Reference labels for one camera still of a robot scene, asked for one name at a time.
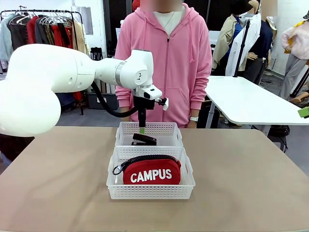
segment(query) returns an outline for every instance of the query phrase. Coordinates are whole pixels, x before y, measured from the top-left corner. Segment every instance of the black zipper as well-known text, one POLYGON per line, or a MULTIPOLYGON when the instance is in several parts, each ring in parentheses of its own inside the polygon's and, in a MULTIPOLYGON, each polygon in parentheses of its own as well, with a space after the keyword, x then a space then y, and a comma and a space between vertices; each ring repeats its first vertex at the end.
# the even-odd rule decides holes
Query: black zipper
POLYGON ((131 159, 128 159, 126 162, 122 163, 120 166, 116 166, 113 170, 113 174, 114 175, 119 175, 122 171, 124 172, 127 167, 133 163, 136 162, 140 162, 140 161, 144 161, 144 160, 173 160, 177 163, 178 165, 178 161, 175 157, 173 156, 168 156, 168 155, 149 155, 149 156, 137 156, 131 159))

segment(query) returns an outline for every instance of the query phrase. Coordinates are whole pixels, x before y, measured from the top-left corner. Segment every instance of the hand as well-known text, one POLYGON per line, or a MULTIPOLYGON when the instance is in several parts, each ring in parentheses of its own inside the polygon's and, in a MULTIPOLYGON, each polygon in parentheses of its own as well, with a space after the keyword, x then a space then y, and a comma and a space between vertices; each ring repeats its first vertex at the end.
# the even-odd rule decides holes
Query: hand
POLYGON ((196 129, 197 128, 197 122, 190 121, 189 124, 187 125, 188 129, 196 129))
POLYGON ((288 52, 291 52, 291 51, 292 51, 292 48, 293 48, 292 46, 288 45, 288 46, 285 48, 285 50, 288 51, 288 52))
POLYGON ((258 57, 254 52, 249 52, 247 59, 256 60, 258 57))

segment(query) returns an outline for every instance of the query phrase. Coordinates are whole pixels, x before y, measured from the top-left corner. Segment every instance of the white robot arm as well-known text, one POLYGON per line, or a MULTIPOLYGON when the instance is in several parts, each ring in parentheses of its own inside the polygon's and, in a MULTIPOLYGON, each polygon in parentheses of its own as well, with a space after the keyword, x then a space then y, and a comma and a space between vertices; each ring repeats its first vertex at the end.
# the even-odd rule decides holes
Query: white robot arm
POLYGON ((68 48, 25 45, 13 53, 6 79, 0 81, 0 133, 30 137, 49 131, 61 113, 55 93, 85 90, 94 79, 132 89, 135 97, 163 105, 153 72, 153 56, 147 51, 133 50, 126 61, 93 61, 68 48))

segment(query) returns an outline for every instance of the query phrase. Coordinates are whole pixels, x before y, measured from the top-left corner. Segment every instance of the red zipper pouch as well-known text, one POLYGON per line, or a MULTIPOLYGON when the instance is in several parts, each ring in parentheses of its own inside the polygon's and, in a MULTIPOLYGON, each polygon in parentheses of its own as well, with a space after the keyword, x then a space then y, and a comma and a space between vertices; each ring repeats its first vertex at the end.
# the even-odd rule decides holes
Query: red zipper pouch
POLYGON ((125 185, 178 185, 180 167, 180 161, 173 156, 138 156, 115 167, 113 174, 124 172, 125 185))

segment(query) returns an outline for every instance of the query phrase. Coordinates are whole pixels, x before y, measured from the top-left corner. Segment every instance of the wristwatch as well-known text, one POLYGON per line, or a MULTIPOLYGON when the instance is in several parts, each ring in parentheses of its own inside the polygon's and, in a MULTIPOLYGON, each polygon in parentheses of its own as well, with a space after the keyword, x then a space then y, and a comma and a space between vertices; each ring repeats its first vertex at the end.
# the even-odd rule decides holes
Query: wristwatch
POLYGON ((198 122, 198 117, 190 117, 190 121, 198 122))

